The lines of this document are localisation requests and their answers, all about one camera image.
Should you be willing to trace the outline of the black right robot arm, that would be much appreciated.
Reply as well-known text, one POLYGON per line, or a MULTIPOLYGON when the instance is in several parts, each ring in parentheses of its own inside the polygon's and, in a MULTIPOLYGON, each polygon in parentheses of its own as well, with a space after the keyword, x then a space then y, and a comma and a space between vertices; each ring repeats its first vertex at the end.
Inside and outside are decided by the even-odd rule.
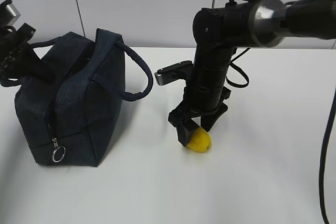
POLYGON ((227 111, 224 86, 239 47, 272 48, 287 37, 335 39, 335 0, 228 0, 202 8, 193 20, 196 52, 156 73, 160 84, 186 82, 182 102, 169 113, 178 141, 188 146, 197 130, 209 132, 227 111))

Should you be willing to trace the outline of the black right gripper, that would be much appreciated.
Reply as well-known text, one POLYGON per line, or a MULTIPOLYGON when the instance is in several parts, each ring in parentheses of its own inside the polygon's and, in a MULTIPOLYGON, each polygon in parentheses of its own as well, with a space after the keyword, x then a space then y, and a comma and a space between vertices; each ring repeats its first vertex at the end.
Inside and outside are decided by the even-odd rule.
POLYGON ((228 106, 223 102, 230 97, 231 91, 223 87, 219 104, 210 111, 193 108, 188 102, 182 100, 179 105, 168 115, 168 121, 176 127, 178 141, 187 147, 193 133, 198 129, 192 118, 201 117, 201 127, 209 132, 216 121, 228 110, 228 106))

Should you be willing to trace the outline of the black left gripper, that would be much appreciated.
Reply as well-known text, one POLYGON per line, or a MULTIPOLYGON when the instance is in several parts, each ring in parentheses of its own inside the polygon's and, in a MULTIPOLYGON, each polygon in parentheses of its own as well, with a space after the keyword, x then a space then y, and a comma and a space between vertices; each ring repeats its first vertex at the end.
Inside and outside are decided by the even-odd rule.
POLYGON ((36 29, 24 23, 1 27, 1 75, 3 79, 20 79, 28 74, 46 82, 54 82, 56 75, 30 47, 28 41, 36 29))

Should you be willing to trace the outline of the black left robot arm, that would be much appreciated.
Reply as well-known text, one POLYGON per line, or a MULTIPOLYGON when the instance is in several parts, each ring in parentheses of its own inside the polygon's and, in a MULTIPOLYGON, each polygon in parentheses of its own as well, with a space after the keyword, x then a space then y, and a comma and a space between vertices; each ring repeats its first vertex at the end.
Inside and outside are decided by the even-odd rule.
POLYGON ((40 59, 34 49, 54 45, 60 38, 29 43, 36 29, 24 23, 19 29, 1 27, 1 83, 4 87, 20 85, 25 77, 54 82, 54 71, 40 59))

